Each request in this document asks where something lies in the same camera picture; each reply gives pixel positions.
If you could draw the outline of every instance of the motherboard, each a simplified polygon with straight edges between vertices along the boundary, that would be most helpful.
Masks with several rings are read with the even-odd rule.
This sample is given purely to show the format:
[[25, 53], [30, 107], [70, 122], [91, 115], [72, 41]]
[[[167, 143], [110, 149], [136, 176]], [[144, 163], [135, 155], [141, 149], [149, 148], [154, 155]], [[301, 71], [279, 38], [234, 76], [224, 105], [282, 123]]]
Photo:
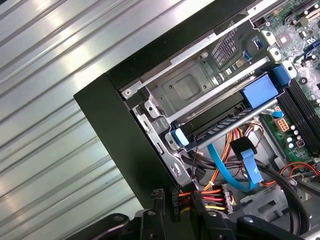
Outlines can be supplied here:
[[279, 97], [282, 119], [266, 122], [292, 162], [319, 160], [320, 7], [318, 0], [287, 0], [254, 22], [274, 34], [282, 60], [297, 70], [290, 88]]

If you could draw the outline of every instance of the corrugated metal sheet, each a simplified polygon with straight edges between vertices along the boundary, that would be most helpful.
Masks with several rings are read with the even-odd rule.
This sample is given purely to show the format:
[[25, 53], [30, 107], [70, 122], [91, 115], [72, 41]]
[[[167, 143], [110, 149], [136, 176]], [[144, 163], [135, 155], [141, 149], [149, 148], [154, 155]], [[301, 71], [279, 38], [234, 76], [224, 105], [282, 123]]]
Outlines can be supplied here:
[[63, 239], [141, 208], [73, 95], [212, 1], [0, 5], [0, 240]]

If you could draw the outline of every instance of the green circuit board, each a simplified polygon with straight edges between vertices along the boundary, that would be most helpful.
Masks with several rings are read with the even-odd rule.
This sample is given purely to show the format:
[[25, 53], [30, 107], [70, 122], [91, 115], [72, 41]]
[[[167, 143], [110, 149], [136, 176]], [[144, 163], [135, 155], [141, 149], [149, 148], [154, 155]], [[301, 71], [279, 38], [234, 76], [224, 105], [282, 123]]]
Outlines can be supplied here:
[[[316, 59], [303, 62], [304, 50], [312, 43], [320, 40], [320, 17], [313, 20], [307, 25], [286, 22], [285, 19], [290, 15], [291, 10], [304, 2], [304, 0], [289, 0], [278, 9], [264, 17], [265, 23], [259, 26], [261, 30], [272, 32], [277, 41], [277, 45], [282, 54], [282, 60], [289, 60], [297, 69], [296, 81], [301, 87], [305, 96], [311, 101], [320, 99], [320, 89], [317, 84], [320, 84], [320, 50], [317, 50], [314, 55]], [[306, 84], [301, 84], [301, 78], [307, 78]], [[314, 106], [317, 115], [320, 116], [320, 107]], [[287, 156], [292, 162], [306, 162], [314, 159], [308, 149], [304, 147], [296, 147], [289, 149], [285, 139], [292, 137], [291, 133], [283, 133], [278, 130], [273, 119], [267, 117], [267, 123], [273, 132], [274, 136], [283, 147]]]
[[[289, 149], [286, 145], [286, 139], [292, 137], [292, 134], [280, 132], [270, 116], [266, 116], [265, 120], [291, 162], [307, 162], [310, 161], [310, 159], [313, 159], [305, 146], [295, 148], [293, 150]], [[285, 120], [288, 124], [290, 124], [290, 121], [288, 119], [285, 118]]]
[[[275, 12], [265, 17], [266, 24], [260, 27], [261, 30], [268, 30], [272, 32], [277, 40], [280, 48], [282, 59], [289, 60], [294, 63], [297, 69], [298, 76], [296, 80], [299, 82], [300, 78], [307, 78], [308, 83], [301, 85], [306, 97], [310, 100], [320, 99], [320, 90], [317, 84], [320, 83], [320, 49], [315, 52], [316, 60], [307, 61], [305, 66], [301, 65], [301, 60], [304, 55], [304, 49], [315, 41], [320, 40], [320, 17], [306, 26], [300, 24], [292, 25], [290, 22], [284, 24], [285, 18], [289, 12], [303, 0], [291, 0], [285, 3]], [[303, 39], [300, 33], [304, 31], [306, 37]], [[281, 38], [286, 38], [286, 43], [281, 44]], [[320, 107], [315, 108], [318, 116], [320, 116]]]

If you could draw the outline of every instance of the blue plastic latch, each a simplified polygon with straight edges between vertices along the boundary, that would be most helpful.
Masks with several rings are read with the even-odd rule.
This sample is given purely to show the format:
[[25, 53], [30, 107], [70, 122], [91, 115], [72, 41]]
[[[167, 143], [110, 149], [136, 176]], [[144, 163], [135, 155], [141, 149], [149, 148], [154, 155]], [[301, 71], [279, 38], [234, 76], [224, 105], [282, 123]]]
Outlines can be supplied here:
[[255, 109], [270, 99], [278, 96], [279, 92], [272, 83], [270, 77], [268, 75], [264, 75], [255, 82], [246, 86], [242, 90], [242, 94], [250, 106]]
[[277, 66], [272, 72], [281, 86], [286, 86], [290, 83], [291, 77], [284, 66]]
[[179, 145], [179, 147], [185, 147], [189, 144], [188, 139], [180, 128], [171, 131], [171, 134], [176, 140], [176, 143]]
[[280, 119], [280, 118], [283, 118], [284, 117], [284, 114], [282, 111], [274, 111], [272, 113], [272, 117], [274, 118], [277, 118], [277, 119]]
[[243, 164], [245, 167], [245, 170], [253, 182], [253, 184], [258, 184], [263, 181], [263, 178], [258, 170], [256, 161], [255, 161], [255, 154], [252, 149], [245, 150], [241, 152], [241, 155], [243, 157]]
[[228, 171], [225, 164], [222, 162], [215, 146], [213, 144], [210, 144], [208, 147], [208, 151], [213, 159], [213, 161], [216, 164], [216, 167], [219, 169], [221, 175], [223, 178], [234, 188], [239, 189], [242, 192], [250, 192], [252, 189], [254, 189], [257, 184], [253, 183], [251, 176], [248, 175], [248, 185], [244, 185], [241, 182], [237, 181]]

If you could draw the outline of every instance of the ram slot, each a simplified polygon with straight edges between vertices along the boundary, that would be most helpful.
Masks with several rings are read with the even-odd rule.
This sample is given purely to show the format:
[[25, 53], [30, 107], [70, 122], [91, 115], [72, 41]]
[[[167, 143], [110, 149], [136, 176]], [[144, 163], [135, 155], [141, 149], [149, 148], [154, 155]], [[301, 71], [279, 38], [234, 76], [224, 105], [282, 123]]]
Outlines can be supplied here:
[[294, 100], [302, 114], [306, 117], [309, 122], [309, 126], [320, 140], [320, 118], [313, 106], [310, 104], [310, 101], [299, 87], [298, 83], [293, 80], [290, 86], [291, 87], [288, 89], [289, 95]]
[[320, 143], [289, 93], [285, 92], [279, 96], [278, 102], [286, 113], [287, 117], [290, 119], [291, 123], [296, 125], [307, 148], [313, 155], [318, 156], [320, 151]]

